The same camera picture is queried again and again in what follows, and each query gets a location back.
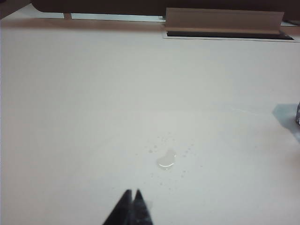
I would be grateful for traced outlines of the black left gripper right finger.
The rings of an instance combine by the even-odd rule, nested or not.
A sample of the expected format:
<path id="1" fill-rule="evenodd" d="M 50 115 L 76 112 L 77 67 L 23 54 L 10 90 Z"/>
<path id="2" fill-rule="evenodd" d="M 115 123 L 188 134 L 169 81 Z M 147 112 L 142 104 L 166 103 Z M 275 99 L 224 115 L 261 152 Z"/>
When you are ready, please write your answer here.
<path id="1" fill-rule="evenodd" d="M 132 202 L 132 224 L 153 225 L 147 204 L 144 201 L 143 195 L 139 189 L 136 191 L 134 200 Z"/>

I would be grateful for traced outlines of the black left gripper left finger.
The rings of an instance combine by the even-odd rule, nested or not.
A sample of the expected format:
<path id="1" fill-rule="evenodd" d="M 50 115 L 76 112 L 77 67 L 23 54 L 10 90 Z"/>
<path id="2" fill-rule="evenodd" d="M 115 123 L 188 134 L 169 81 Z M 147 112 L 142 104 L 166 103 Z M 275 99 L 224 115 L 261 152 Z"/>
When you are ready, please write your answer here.
<path id="1" fill-rule="evenodd" d="M 104 225 L 129 225 L 131 222 L 132 190 L 126 190 L 113 210 L 104 221 Z"/>

